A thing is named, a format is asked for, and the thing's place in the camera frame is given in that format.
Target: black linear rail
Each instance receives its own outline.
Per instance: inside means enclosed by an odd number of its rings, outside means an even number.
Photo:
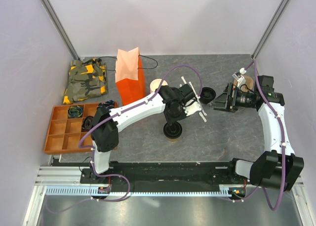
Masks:
[[[218,191],[219,185],[243,185],[243,177],[231,171],[231,162],[111,162],[105,174],[121,174],[131,183],[131,192],[198,192]],[[96,177],[91,169],[83,169],[80,183],[106,184],[107,178]],[[111,178],[112,192],[127,190],[127,183]]]

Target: black lid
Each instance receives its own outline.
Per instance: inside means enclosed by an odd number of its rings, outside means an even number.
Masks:
[[[199,101],[203,104],[208,104],[213,99],[215,99],[215,97],[216,97],[216,92],[214,89],[210,87],[203,87]]]
[[[172,124],[166,123],[163,127],[163,133],[169,139],[177,139],[182,134],[182,126],[178,122]]]

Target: orange sorting tray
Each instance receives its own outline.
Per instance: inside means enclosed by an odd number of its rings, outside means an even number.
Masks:
[[[79,153],[89,152],[90,148],[78,148],[80,139],[86,134],[82,132],[81,125],[87,116],[94,116],[99,103],[73,104],[54,106],[47,137],[45,141],[44,153]],[[83,117],[68,118],[68,108],[70,106],[83,107]],[[84,146],[92,145],[92,139],[88,136],[83,142]]]

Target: white wall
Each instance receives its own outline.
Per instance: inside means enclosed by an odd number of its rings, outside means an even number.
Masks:
[[[19,226],[71,57],[40,0],[0,0],[0,18],[0,225]]]
[[[79,56],[250,54],[281,0],[50,0]]]
[[[316,0],[291,0],[259,54],[263,75],[275,77],[284,94],[285,122],[297,156],[305,161],[303,181],[316,209]]]

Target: camouflage fabric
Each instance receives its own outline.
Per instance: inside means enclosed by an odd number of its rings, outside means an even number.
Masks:
[[[98,65],[95,59],[73,60],[69,68],[69,83],[64,94],[63,104],[72,104],[88,98],[94,98],[106,92],[105,65]]]

